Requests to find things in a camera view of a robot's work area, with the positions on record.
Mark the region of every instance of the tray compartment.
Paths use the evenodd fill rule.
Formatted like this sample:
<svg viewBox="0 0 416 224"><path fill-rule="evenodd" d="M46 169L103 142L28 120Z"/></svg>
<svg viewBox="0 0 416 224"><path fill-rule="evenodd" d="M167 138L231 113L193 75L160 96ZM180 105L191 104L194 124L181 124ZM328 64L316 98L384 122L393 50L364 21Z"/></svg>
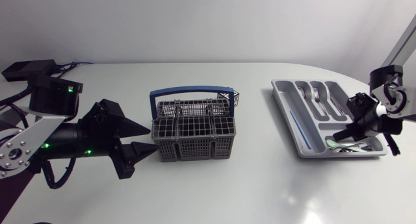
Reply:
<svg viewBox="0 0 416 224"><path fill-rule="evenodd" d="M306 108L304 102L302 101L303 97L300 96L298 88L294 85L293 82L289 81L278 81L276 83L276 86L281 96L281 104L292 111L292 113L298 120L299 126L303 129L306 138L312 145L312 149L308 149L305 140L301 136L299 141L300 144L302 144L302 150L314 151L315 153L321 153L325 151L326 147L320 139L319 132L315 128L313 119L309 114L309 111ZM300 134L300 130L297 127L297 124L290 113L288 115L288 121L291 122L291 124L293 124L294 126L296 126L296 130L298 134Z"/></svg>

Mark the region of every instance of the gray plastic basket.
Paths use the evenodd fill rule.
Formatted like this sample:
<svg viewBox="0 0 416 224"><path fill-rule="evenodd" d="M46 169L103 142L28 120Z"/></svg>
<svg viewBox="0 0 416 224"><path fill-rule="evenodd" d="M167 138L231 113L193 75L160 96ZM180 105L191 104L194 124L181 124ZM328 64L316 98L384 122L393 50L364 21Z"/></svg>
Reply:
<svg viewBox="0 0 416 224"><path fill-rule="evenodd" d="M155 105L158 96L183 92L232 93L231 100L234 100L232 88L216 86L152 91L152 139L159 146L162 162L229 158L236 133L233 102L230 99L177 100Z"/></svg>

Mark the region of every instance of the basket handle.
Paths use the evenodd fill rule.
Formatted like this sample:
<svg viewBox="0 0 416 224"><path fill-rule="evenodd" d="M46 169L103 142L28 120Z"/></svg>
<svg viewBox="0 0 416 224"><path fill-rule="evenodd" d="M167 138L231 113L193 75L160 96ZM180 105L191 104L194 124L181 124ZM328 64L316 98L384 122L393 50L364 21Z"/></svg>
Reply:
<svg viewBox="0 0 416 224"><path fill-rule="evenodd" d="M164 88L150 92L150 108L153 119L157 118L156 111L156 97L187 92L214 92L214 93L228 93L229 94L229 115L234 116L234 89L221 86L182 86L175 88Z"/></svg>

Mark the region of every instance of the white tabletop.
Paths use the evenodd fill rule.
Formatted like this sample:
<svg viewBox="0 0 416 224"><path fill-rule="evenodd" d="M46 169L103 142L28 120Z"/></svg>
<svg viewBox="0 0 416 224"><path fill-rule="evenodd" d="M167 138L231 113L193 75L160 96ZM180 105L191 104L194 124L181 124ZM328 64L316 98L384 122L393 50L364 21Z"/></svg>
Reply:
<svg viewBox="0 0 416 224"><path fill-rule="evenodd" d="M350 77L297 64L96 64L64 78L84 84L78 118L106 98L147 128L152 90L232 87L240 101L231 158L162 163L154 153L125 180L107 156L80 158L61 189L35 175L4 223L416 223L416 124L394 136L396 157L303 159L272 97L272 79L328 79L350 96L368 92ZM0 87L4 99L25 83L1 79ZM123 143L132 140L152 143L150 134ZM53 161L57 177L68 161Z"/></svg>

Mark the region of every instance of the gray cutlery tray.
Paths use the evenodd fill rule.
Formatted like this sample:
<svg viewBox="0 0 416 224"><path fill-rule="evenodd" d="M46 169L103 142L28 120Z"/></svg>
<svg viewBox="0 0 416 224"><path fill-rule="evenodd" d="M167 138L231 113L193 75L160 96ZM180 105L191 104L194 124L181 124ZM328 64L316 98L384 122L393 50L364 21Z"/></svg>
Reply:
<svg viewBox="0 0 416 224"><path fill-rule="evenodd" d="M299 155L304 158L339 158L384 156L387 154L385 145L377 137L368 137L358 142L365 142L371 146L368 152L333 152L326 140L333 140L332 135L346 129L345 125L354 118L346 102L349 95L335 81L298 81L273 80L273 96L277 101L286 123L289 126ZM313 95L313 88L318 89L320 102L325 106L328 115L324 114ZM345 112L342 115L335 107L337 105ZM352 138L344 139L338 143L355 143Z"/></svg>

